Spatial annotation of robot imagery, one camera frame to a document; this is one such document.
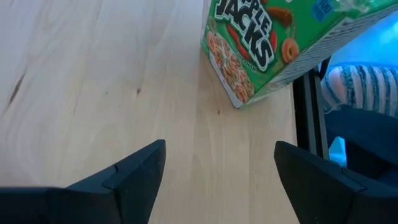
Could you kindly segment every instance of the light wooden surface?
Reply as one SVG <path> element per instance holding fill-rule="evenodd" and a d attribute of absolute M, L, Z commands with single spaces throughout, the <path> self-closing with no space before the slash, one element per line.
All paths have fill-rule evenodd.
<path fill-rule="evenodd" d="M 297 223 L 273 160 L 291 87 L 234 110 L 203 0 L 0 1 L 0 185 L 67 186 L 156 139 L 151 223 Z"/>

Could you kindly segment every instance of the striped shirt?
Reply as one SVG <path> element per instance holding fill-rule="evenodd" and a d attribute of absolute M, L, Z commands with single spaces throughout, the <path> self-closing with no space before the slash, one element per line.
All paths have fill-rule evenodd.
<path fill-rule="evenodd" d="M 321 86 L 326 113 L 348 105 L 398 118 L 398 68 L 335 66 L 329 69 Z"/>

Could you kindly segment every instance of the black object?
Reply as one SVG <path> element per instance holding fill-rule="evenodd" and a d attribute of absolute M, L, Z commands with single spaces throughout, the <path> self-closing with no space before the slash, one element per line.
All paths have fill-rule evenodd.
<path fill-rule="evenodd" d="M 398 223 L 398 169 L 372 180 L 286 142 L 274 159 L 301 224 Z"/>
<path fill-rule="evenodd" d="M 293 82 L 297 144 L 312 154 L 329 159 L 321 79 L 325 76 L 330 57 Z"/>
<path fill-rule="evenodd" d="M 1 223 L 148 223 L 162 181 L 165 141 L 65 189 L 1 188 Z"/>

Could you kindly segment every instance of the apple jacks logo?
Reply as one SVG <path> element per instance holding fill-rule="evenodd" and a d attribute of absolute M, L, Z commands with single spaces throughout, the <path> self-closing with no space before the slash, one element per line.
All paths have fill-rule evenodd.
<path fill-rule="evenodd" d="M 265 72 L 274 60 L 269 42 L 272 21 L 259 0 L 220 0 L 216 5 L 215 19 L 231 23 L 240 33 L 241 43 L 259 70 Z"/>

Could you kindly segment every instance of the apple jacks cereal box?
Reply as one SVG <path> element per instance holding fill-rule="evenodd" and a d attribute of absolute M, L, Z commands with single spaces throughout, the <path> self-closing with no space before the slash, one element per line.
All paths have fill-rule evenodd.
<path fill-rule="evenodd" d="M 240 108 L 288 85 L 398 5 L 374 2 L 213 0 L 202 45 Z"/>

